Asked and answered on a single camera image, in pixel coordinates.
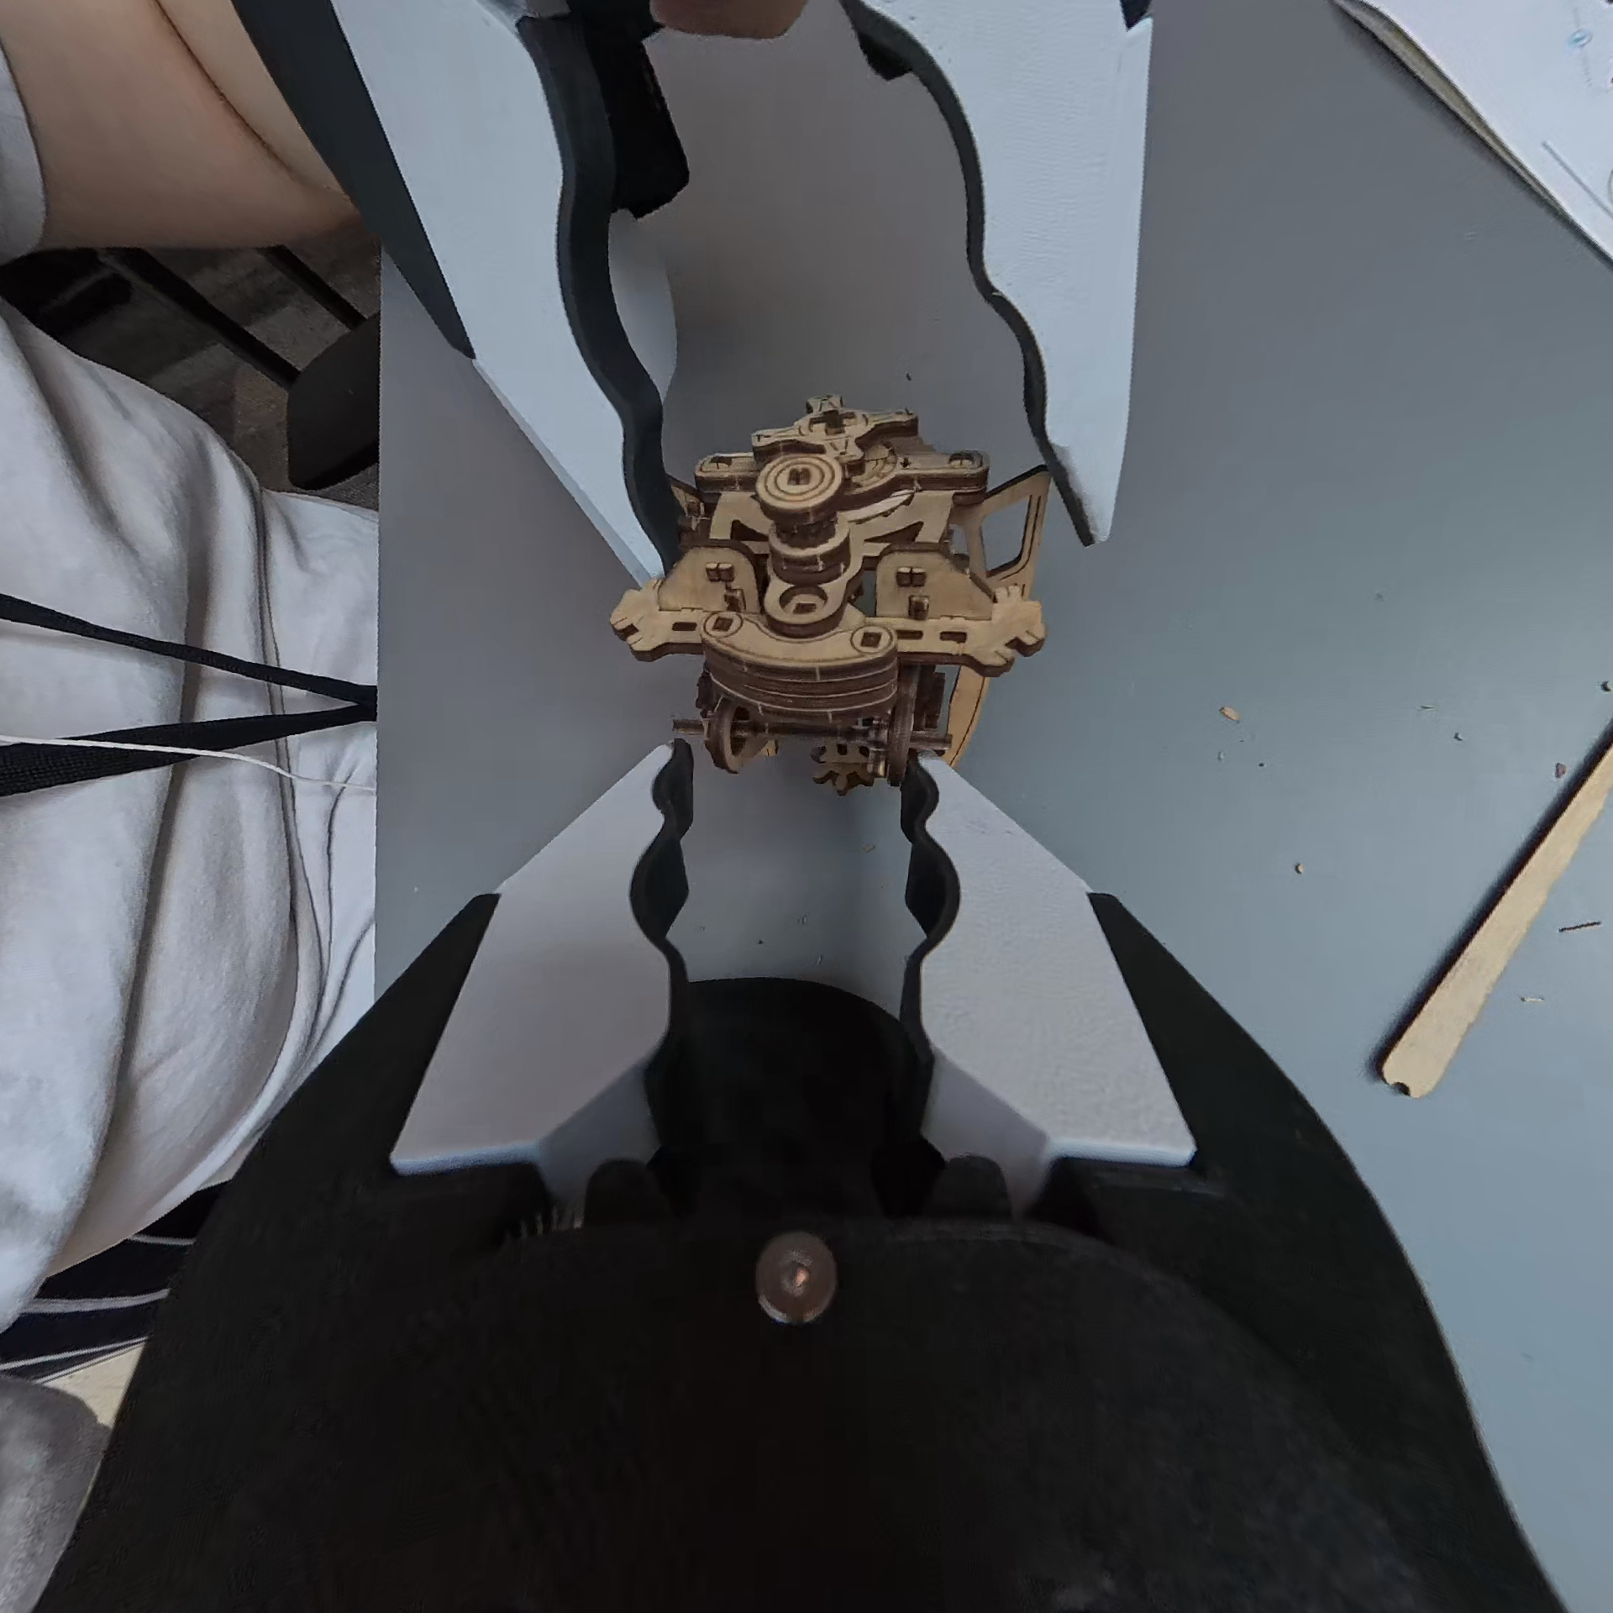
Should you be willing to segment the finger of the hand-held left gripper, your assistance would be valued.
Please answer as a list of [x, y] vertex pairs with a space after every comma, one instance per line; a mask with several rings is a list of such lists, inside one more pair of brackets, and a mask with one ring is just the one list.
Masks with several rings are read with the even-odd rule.
[[661, 454], [672, 291], [615, 210], [599, 81], [561, 4], [336, 2], [476, 373], [636, 579], [680, 508]]
[[1122, 2], [872, 2], [847, 16], [953, 135], [966, 256], [1022, 352], [1024, 410], [1085, 546], [1131, 404], [1152, 20]]

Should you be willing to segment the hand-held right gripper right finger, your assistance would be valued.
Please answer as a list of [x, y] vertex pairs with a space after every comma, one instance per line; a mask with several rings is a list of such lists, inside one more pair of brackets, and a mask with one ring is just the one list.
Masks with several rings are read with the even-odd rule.
[[901, 786], [922, 938], [901, 1022], [930, 1072], [922, 1132], [1035, 1199], [1060, 1158], [1181, 1168], [1197, 1141], [1085, 882], [939, 761]]

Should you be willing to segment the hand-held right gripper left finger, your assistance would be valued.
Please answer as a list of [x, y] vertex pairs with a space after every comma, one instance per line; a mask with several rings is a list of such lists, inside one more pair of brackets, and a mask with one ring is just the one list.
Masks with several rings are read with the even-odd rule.
[[651, 1158], [644, 1072], [670, 1028], [692, 784], [690, 746], [659, 746], [498, 888], [398, 1174], [528, 1164], [582, 1193], [601, 1164]]

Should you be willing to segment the wooden mechanical puzzle model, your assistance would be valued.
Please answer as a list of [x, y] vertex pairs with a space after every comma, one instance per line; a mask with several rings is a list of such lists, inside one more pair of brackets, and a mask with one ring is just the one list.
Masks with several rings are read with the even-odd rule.
[[640, 661], [695, 655], [674, 732], [741, 772], [813, 744], [837, 794], [964, 755], [987, 682], [1045, 644], [1035, 567], [1054, 477], [989, 486], [978, 450], [939, 452], [907, 410], [813, 396], [751, 448], [674, 481], [678, 554], [624, 592], [611, 628]]

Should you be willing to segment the person's left forearm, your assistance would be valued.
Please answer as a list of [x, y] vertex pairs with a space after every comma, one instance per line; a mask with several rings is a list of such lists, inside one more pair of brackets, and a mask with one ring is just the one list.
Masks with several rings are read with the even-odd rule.
[[4, 254], [271, 248], [357, 210], [233, 4], [4, 2]]

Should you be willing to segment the grey desk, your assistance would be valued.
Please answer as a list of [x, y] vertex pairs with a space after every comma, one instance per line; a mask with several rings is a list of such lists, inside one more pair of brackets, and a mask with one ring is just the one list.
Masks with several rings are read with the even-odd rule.
[[[651, 41], [692, 185], [670, 469], [839, 392], [1039, 456], [941, 116], [836, 4]], [[1331, 4], [1154, 4], [1112, 538], [964, 774], [1304, 1089], [1398, 1230], [1561, 1600], [1609, 1610], [1609, 815], [1440, 1087], [1369, 1068], [1609, 724], [1609, 266]], [[386, 271], [377, 989], [649, 751], [688, 663]]]

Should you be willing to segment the person's left hand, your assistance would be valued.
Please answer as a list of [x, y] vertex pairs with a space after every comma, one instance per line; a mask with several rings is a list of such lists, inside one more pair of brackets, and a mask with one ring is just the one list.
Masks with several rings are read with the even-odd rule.
[[768, 41], [784, 37], [801, 18], [803, 0], [665, 0], [651, 2], [653, 18], [682, 35]]

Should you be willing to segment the black office chair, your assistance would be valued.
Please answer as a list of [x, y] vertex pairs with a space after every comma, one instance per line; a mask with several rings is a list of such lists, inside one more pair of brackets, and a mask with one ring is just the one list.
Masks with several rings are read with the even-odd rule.
[[202, 417], [267, 486], [377, 506], [377, 243], [56, 250], [2, 271], [6, 304], [71, 352]]

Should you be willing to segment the person's white shirt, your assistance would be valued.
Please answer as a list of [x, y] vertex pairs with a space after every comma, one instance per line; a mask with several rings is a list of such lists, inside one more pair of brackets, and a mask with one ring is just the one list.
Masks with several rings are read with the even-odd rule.
[[[377, 675], [377, 521], [4, 312], [4, 594], [294, 673]], [[375, 734], [4, 801], [2, 1285], [221, 1180], [369, 1005]]]

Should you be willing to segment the illustrated instruction booklet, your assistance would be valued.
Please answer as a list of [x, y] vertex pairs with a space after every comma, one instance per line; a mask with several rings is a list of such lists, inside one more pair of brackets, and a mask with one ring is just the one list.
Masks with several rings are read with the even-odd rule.
[[1611, 256], [1609, 2], [1341, 2]]

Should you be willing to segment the thin wooden stick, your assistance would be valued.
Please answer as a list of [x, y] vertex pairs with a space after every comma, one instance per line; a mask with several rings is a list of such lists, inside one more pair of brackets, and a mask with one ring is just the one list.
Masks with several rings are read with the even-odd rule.
[[1387, 1039], [1377, 1059], [1383, 1084], [1408, 1099], [1429, 1097], [1446, 1078], [1506, 968], [1517, 955], [1583, 842], [1600, 822], [1611, 790], [1611, 730], [1600, 736], [1523, 853], [1510, 865], [1485, 911], [1444, 959]]

